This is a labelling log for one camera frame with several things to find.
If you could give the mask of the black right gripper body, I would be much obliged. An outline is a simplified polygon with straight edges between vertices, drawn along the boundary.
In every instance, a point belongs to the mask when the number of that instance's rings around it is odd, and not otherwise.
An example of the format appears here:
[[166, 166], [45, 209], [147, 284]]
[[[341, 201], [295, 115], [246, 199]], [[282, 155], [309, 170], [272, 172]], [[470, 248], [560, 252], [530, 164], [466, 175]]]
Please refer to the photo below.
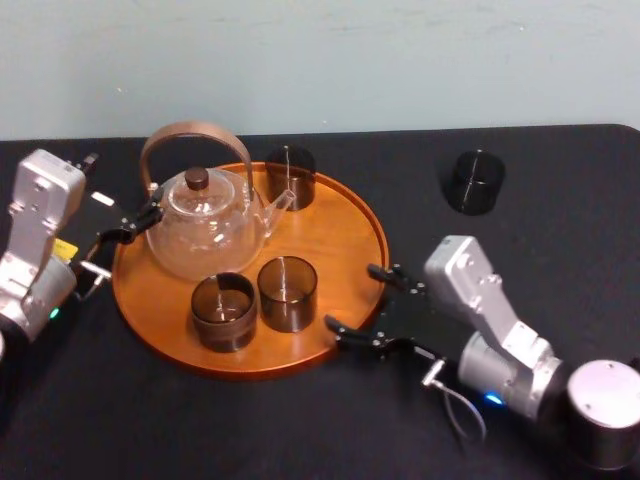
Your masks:
[[473, 328], [436, 307], [426, 296], [398, 292], [377, 317], [377, 342], [456, 367]]

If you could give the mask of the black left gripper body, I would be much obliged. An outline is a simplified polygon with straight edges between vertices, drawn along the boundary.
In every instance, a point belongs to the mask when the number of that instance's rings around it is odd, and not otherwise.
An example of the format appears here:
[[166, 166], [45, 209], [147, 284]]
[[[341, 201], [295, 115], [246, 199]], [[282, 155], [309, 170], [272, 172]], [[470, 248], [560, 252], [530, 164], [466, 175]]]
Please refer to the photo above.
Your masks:
[[53, 256], [75, 276], [71, 297], [84, 301], [111, 280], [113, 253], [118, 243], [100, 244], [97, 235], [128, 220], [116, 201], [86, 187], [77, 211], [56, 235]]

